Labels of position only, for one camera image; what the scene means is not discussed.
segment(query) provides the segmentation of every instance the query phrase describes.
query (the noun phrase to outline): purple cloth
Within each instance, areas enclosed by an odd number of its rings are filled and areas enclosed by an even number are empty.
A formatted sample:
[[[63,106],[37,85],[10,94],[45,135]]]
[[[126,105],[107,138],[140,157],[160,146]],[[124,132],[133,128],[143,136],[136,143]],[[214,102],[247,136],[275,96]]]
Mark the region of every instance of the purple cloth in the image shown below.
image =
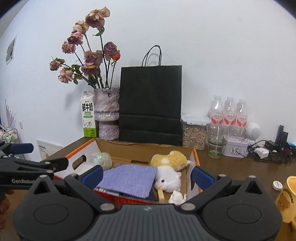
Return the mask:
[[[113,190],[139,198],[149,196],[157,167],[121,165],[104,171],[103,180],[97,188]]]

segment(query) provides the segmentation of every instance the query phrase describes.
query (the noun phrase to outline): human hand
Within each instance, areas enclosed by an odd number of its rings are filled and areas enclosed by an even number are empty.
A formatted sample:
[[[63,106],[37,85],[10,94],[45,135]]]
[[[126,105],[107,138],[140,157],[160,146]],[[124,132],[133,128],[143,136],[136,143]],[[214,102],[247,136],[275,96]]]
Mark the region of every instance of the human hand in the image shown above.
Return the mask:
[[[6,194],[13,194],[13,190],[8,190]],[[6,226],[6,221],[7,221],[7,210],[10,207],[10,202],[7,199],[4,199],[0,203],[0,230],[4,229]]]

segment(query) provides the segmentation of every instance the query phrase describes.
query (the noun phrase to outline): green label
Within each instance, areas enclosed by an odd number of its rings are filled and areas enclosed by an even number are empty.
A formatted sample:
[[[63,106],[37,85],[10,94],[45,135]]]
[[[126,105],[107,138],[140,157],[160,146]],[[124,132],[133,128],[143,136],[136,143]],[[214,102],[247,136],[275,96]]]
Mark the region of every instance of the green label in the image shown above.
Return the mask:
[[[84,137],[97,137],[98,128],[83,128]]]

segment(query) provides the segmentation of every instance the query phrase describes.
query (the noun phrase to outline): bag handle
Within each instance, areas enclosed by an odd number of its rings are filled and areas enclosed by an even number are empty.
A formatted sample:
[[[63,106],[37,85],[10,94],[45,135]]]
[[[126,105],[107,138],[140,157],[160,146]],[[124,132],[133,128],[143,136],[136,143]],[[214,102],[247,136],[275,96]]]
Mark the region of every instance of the bag handle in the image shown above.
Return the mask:
[[[146,61],[145,61],[145,65],[144,65],[144,66],[146,66],[147,59],[148,59],[148,55],[149,55],[150,51],[151,51],[154,47],[158,47],[158,48],[159,48],[158,66],[161,65],[161,59],[162,59],[161,48],[160,48],[159,45],[154,45],[154,46],[153,46],[153,47],[147,52],[147,54],[145,55],[145,57],[143,58],[143,61],[142,61],[142,67],[143,67],[143,63],[144,63],[145,58],[146,58]]]

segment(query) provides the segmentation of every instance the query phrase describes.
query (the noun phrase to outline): black paper bag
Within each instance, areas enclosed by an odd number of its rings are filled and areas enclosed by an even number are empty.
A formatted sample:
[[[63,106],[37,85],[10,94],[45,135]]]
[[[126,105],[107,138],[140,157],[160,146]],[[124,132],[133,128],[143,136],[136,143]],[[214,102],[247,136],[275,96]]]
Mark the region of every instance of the black paper bag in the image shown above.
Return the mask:
[[[182,66],[161,66],[161,49],[158,66],[143,66],[150,50],[141,67],[121,69],[119,140],[180,145]]]

